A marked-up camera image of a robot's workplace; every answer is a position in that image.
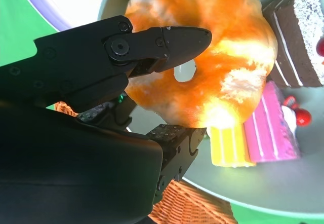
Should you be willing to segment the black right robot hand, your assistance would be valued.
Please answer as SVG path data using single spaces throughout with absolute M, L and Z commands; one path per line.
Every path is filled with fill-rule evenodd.
M 129 79 L 201 54 L 209 30 L 134 33 L 115 16 L 35 40 L 1 67 L 1 223 L 136 223 L 180 181 L 204 128 L 126 131 Z

